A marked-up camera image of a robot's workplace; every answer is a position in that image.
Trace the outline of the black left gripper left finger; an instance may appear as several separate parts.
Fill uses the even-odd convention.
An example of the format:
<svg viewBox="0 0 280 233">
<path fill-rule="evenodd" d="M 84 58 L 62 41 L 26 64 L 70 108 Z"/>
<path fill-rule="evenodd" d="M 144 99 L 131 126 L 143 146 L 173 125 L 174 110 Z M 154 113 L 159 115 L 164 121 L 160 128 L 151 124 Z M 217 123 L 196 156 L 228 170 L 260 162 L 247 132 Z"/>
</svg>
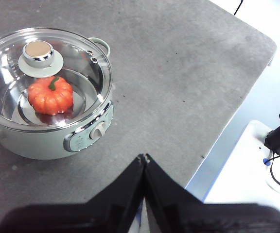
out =
<svg viewBox="0 0 280 233">
<path fill-rule="evenodd" d="M 142 204 L 145 161 L 138 155 L 85 203 L 27 205 L 11 210 L 0 233 L 126 233 Z"/>
</svg>

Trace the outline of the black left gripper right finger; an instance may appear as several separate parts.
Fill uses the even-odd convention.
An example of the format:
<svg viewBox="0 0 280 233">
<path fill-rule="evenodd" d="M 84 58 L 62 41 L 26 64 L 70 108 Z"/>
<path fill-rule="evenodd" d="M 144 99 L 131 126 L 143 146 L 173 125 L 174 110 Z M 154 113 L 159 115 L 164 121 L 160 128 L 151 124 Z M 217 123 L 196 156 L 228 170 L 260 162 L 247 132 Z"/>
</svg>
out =
<svg viewBox="0 0 280 233">
<path fill-rule="evenodd" d="M 163 233 L 280 233 L 280 212 L 256 203 L 204 204 L 149 155 L 145 198 Z"/>
</svg>

